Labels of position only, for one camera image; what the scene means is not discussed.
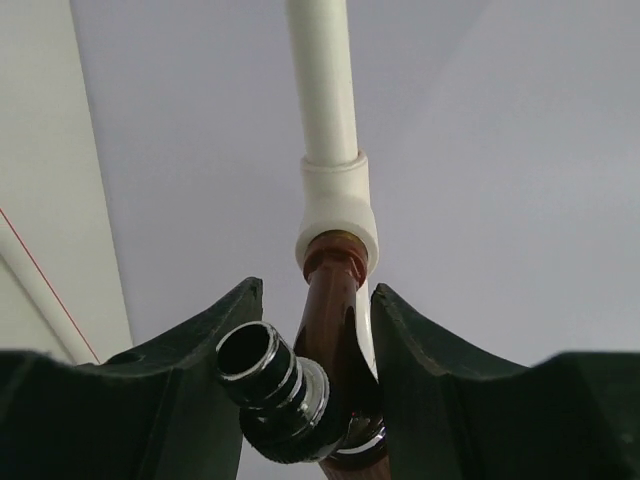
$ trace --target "white pipe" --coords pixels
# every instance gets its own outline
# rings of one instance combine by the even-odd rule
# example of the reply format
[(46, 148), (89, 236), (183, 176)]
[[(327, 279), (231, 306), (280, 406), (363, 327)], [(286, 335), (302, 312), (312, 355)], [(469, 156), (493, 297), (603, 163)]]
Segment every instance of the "white pipe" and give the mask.
[(99, 363), (53, 286), (1, 209), (0, 256), (7, 262), (71, 358), (78, 364)]
[[(311, 241), (329, 230), (356, 235), (378, 264), (378, 233), (369, 194), (369, 161), (358, 149), (346, 0), (287, 0), (304, 139), (305, 211), (296, 243), (300, 268)], [(358, 343), (377, 377), (368, 282), (356, 297)]]
[(346, 0), (287, 0), (307, 160), (358, 156)]

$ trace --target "pipe connector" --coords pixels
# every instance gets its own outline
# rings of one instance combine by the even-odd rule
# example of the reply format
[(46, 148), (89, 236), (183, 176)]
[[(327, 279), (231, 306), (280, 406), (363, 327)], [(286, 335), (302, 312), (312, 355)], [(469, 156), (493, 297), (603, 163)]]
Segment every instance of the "pipe connector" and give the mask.
[(249, 322), (217, 346), (215, 375), (240, 407), (247, 441), (269, 460), (315, 462), (341, 445), (350, 415), (323, 368), (297, 357), (276, 329)]
[(316, 165), (302, 159), (305, 211), (296, 243), (302, 269), (311, 242), (320, 234), (342, 230), (358, 237), (367, 250), (367, 271), (378, 264), (378, 231), (369, 194), (369, 160), (358, 157), (342, 165)]

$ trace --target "white ceiling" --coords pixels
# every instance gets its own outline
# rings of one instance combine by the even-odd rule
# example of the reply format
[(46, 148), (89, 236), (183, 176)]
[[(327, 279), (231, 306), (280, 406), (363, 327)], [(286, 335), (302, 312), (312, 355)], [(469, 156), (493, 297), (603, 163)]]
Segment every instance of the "white ceiling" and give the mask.
[[(135, 339), (249, 275), (292, 339), (304, 147), (284, 2), (72, 4)], [(638, 349), (640, 2), (349, 8), (374, 283), (518, 362)], [(309, 468), (246, 449), (238, 478)]]

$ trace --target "copper pipe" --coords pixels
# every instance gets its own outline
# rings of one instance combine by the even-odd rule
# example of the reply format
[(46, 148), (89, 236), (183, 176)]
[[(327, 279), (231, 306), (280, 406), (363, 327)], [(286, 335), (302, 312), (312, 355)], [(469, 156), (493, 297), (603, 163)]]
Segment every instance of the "copper pipe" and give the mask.
[[(309, 293), (294, 351), (318, 362), (352, 414), (347, 447), (365, 443), (382, 424), (380, 390), (356, 336), (356, 292), (367, 277), (367, 251), (354, 235), (326, 232), (307, 250)], [(384, 441), (359, 455), (320, 462), (330, 480), (390, 479)]]

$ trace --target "red wire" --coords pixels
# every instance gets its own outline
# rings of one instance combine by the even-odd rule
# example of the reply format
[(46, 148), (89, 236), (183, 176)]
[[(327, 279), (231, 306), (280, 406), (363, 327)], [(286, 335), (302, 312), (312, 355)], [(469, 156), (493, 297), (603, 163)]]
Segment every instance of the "red wire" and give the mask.
[(60, 299), (60, 297), (58, 296), (58, 294), (56, 293), (56, 291), (53, 289), (53, 286), (51, 285), (51, 282), (49, 282), (49, 280), (47, 279), (47, 277), (44, 275), (44, 272), (42, 271), (42, 269), (40, 268), (40, 265), (38, 265), (38, 262), (36, 262), (36, 259), (33, 257), (33, 255), (31, 254), (31, 252), (29, 251), (29, 249), (27, 248), (27, 245), (24, 243), (24, 241), (22, 240), (22, 238), (20, 237), (20, 235), (18, 235), (18, 232), (16, 231), (16, 229), (14, 228), (13, 224), (9, 221), (9, 218), (7, 218), (7, 215), (4, 213), (4, 211), (2, 210), (2, 208), (0, 208), (0, 214), (2, 214), (2, 216), (4, 217), (4, 219), (7, 221), (7, 225), (9, 225), (9, 228), (11, 229), (11, 231), (13, 232), (13, 234), (16, 236), (16, 238), (18, 239), (18, 241), (20, 242), (20, 245), (22, 245), (22, 248), (24, 249), (24, 251), (27, 253), (27, 255), (29, 255), (29, 258), (31, 259), (31, 261), (33, 262), (33, 265), (36, 267), (36, 269), (38, 270), (38, 272), (40, 273), (40, 276), (42, 277), (42, 279), (45, 281), (45, 283), (47, 284), (47, 286), (49, 287), (49, 290), (51, 290), (51, 293), (53, 293), (53, 296), (56, 297), (56, 300), (58, 301), (58, 303), (60, 304), (60, 306), (62, 307), (62, 309), (64, 310), (64, 313), (67, 314), (67, 317), (69, 318), (69, 320), (71, 321), (71, 324), (73, 325), (73, 327), (76, 329), (76, 331), (78, 332), (78, 334), (80, 335), (80, 337), (82, 338), (82, 340), (84, 341), (85, 345), (87, 346), (87, 348), (89, 349), (89, 351), (91, 352), (91, 354), (93, 355), (93, 358), (96, 359), (96, 362), (100, 363), (100, 360), (98, 360), (98, 356), (96, 355), (96, 352), (93, 351), (93, 348), (91, 348), (91, 345), (89, 345), (89, 342), (87, 341), (87, 339), (85, 338), (85, 336), (82, 334), (82, 332), (80, 331), (80, 328), (78, 328), (78, 324), (75, 322), (75, 320), (73, 319), (73, 317), (71, 316), (71, 314), (69, 313), (69, 310), (67, 310), (67, 307), (65, 307), (64, 303), (62, 303), (62, 300)]

